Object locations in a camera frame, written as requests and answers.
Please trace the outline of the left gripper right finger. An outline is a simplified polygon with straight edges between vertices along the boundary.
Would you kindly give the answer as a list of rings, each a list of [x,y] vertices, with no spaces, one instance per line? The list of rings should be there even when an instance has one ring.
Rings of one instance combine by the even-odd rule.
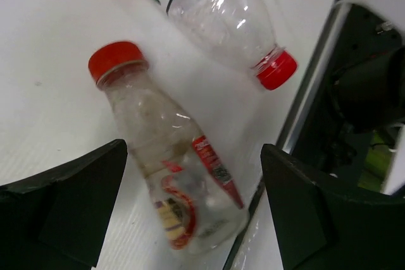
[[[272,144],[261,165],[285,269],[404,268],[404,199],[350,185]]]

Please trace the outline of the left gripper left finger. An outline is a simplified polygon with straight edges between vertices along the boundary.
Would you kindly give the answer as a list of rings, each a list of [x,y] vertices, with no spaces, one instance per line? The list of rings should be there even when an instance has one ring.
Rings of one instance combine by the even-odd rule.
[[[126,162],[117,139],[1,185],[1,269],[96,267]]]

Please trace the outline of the small red-capped milk bottle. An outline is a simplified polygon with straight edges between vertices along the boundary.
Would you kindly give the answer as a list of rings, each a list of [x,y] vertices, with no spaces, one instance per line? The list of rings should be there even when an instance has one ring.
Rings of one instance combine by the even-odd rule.
[[[238,235],[248,211],[196,121],[152,78],[129,41],[102,46],[88,68],[105,93],[173,250],[188,256]]]

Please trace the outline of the red-label clear water bottle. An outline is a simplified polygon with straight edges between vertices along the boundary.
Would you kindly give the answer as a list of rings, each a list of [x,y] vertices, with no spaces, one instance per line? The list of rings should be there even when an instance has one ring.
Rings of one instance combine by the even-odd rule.
[[[267,90],[297,70],[278,45],[264,0],[153,0],[197,46],[221,64],[250,73]]]

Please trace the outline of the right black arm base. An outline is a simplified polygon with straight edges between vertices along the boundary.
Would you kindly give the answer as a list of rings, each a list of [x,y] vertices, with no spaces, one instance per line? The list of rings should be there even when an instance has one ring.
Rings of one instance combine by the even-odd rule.
[[[292,155],[357,184],[373,133],[404,121],[404,40],[353,4],[343,22]]]

